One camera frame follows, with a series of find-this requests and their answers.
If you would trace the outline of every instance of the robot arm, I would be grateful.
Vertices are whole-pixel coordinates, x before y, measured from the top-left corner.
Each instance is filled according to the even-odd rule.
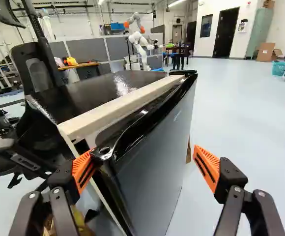
[[[124,27],[129,28],[129,25],[136,20],[138,28],[141,30],[141,33],[145,33],[144,27],[141,25],[141,18],[138,15],[138,12],[135,12],[127,21],[124,22]]]
[[[142,57],[142,67],[143,70],[148,70],[147,67],[147,53],[143,49],[143,46],[147,47],[148,50],[153,50],[155,47],[148,43],[145,37],[142,36],[142,33],[145,33],[144,27],[141,25],[141,19],[138,15],[138,12],[135,12],[127,21],[124,22],[124,27],[129,28],[129,25],[132,24],[136,20],[136,24],[141,32],[134,32],[132,35],[128,37],[128,40],[134,45],[136,50]]]

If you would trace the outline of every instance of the blue bin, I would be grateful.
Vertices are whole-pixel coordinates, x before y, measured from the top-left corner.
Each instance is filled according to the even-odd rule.
[[[285,72],[285,61],[272,62],[272,74],[283,76]]]

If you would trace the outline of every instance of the black door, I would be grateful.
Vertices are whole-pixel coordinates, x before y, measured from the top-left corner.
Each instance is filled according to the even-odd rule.
[[[239,7],[220,11],[214,58],[228,58],[230,56],[233,37],[236,29]]]
[[[186,43],[190,45],[190,50],[194,50],[195,34],[196,21],[189,22],[187,24]]]

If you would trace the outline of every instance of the black mesh chair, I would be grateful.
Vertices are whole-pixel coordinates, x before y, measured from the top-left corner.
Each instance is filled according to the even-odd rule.
[[[63,84],[50,45],[43,34],[32,3],[22,0],[38,41],[15,46],[11,50],[23,83],[25,95]],[[13,15],[9,1],[0,1],[0,21],[25,28]],[[16,128],[0,139],[0,176],[14,173],[10,186],[19,183],[19,174],[27,179],[42,177],[73,158],[56,124],[25,102],[25,113]]]

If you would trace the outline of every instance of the cardboard box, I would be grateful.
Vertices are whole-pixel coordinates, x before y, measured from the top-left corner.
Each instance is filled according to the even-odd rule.
[[[272,1],[272,0],[264,1],[263,7],[274,8],[274,6],[275,6],[275,1]]]
[[[262,43],[258,48],[256,61],[272,62],[282,55],[280,49],[275,48],[276,43]]]

